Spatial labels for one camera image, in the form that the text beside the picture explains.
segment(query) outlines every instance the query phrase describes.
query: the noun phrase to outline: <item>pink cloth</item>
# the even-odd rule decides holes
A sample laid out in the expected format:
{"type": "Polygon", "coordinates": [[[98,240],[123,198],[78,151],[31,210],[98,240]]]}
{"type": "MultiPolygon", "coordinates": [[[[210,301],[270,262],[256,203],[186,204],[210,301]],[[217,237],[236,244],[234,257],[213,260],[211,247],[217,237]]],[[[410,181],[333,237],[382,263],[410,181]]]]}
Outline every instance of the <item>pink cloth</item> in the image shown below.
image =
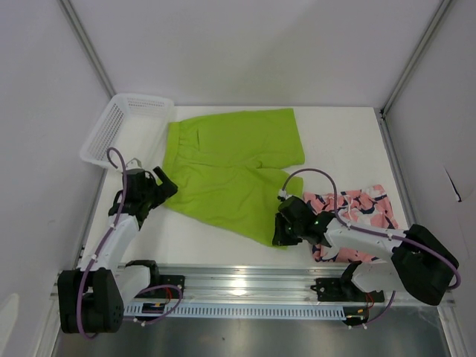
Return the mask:
{"type": "MultiPolygon", "coordinates": [[[[315,214],[322,210],[334,209],[332,193],[321,196],[305,192],[303,199],[315,214]]],[[[337,206],[342,217],[355,222],[379,228],[398,228],[398,223],[393,217],[392,204],[380,184],[365,190],[342,191],[337,198],[337,206]]],[[[350,263],[357,260],[370,262],[378,259],[363,251],[349,248],[341,248],[336,256],[326,257],[327,249],[323,245],[312,246],[312,256],[316,262],[350,263]]]]}

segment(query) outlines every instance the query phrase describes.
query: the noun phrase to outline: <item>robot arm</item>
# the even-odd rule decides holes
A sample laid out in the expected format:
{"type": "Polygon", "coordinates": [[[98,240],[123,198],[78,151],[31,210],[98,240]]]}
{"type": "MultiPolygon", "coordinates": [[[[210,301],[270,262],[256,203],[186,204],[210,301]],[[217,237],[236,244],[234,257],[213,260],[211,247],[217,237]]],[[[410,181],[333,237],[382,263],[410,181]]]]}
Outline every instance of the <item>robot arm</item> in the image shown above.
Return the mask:
{"type": "Polygon", "coordinates": [[[153,172],[161,184],[157,183],[152,173],[142,169],[139,160],[134,159],[127,164],[123,173],[127,182],[123,207],[120,210],[120,199],[123,198],[121,190],[109,210],[107,239],[99,241],[92,250],[100,253],[91,253],[82,259],[77,269],[63,271],[59,275],[57,285],[63,332],[81,332],[77,320],[78,297],[84,332],[116,332],[123,320],[124,305],[148,286],[161,284],[157,265],[152,261],[130,262],[118,274],[122,257],[150,210],[177,193],[177,186],[160,167],[156,167],[153,172]],[[86,284],[80,292],[80,281],[84,274],[86,284]]]}
{"type": "Polygon", "coordinates": [[[421,225],[402,231],[354,222],[343,225],[341,221],[331,212],[316,216],[298,197],[286,197],[275,217],[273,244],[296,245],[307,240],[313,245],[330,247],[336,253],[346,247],[380,258],[383,262],[351,263],[342,274],[340,288],[349,301],[354,301],[359,292],[391,290],[408,292],[429,305],[440,303],[458,261],[430,231],[421,225]]]}

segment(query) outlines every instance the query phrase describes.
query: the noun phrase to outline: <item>white wall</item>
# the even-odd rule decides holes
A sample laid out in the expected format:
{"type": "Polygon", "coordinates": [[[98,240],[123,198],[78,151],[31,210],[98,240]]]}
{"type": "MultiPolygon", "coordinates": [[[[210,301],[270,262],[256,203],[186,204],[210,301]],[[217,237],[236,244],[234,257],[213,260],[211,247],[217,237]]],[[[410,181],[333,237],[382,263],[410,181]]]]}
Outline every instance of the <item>white wall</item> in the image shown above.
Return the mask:
{"type": "Polygon", "coordinates": [[[474,0],[455,2],[389,122],[420,222],[460,261],[463,285],[454,296],[470,356],[476,353],[475,19],[474,0]]]}
{"type": "Polygon", "coordinates": [[[70,268],[100,171],[78,152],[108,102],[54,0],[0,1],[0,303],[20,296],[5,357],[29,356],[70,268]]]}
{"type": "Polygon", "coordinates": [[[118,92],[381,107],[440,0],[73,0],[118,92]]]}

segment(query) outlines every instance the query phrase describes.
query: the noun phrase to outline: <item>white table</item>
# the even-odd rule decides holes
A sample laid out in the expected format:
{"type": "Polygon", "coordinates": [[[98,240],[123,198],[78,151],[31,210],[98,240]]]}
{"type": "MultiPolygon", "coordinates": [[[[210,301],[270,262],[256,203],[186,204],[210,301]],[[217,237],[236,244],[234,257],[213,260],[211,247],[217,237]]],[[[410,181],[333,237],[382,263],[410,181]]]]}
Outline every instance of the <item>white table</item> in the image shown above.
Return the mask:
{"type": "MultiPolygon", "coordinates": [[[[273,108],[180,106],[176,108],[176,121],[220,112],[273,108]]],[[[306,163],[302,167],[316,167],[328,172],[335,179],[339,191],[383,185],[392,202],[396,221],[400,228],[407,228],[373,109],[311,106],[294,109],[306,154],[306,163]]],[[[165,143],[160,143],[153,160],[154,166],[161,165],[164,148],[165,143]]],[[[290,167],[287,171],[298,168],[301,167],[290,167]]],[[[323,176],[304,173],[302,177],[305,191],[324,194],[332,190],[323,176]]],[[[85,255],[106,230],[107,212],[120,188],[120,173],[109,171],[94,214],[85,255]]],[[[155,260],[160,264],[206,266],[309,267],[317,264],[306,242],[287,250],[269,248],[164,207],[150,212],[141,232],[128,247],[123,262],[138,259],[155,260]]]]}

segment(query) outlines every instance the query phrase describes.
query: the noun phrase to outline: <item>white laundry basket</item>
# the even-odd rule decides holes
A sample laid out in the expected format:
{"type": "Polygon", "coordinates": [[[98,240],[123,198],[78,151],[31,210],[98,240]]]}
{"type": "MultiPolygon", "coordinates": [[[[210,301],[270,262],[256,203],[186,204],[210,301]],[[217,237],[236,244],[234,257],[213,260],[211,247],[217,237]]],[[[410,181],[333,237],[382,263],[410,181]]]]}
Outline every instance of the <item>white laundry basket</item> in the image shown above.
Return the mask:
{"type": "Polygon", "coordinates": [[[126,161],[138,158],[147,167],[159,141],[166,140],[167,124],[172,116],[170,99],[116,94],[81,147],[80,157],[110,169],[106,150],[116,147],[126,161]]]}

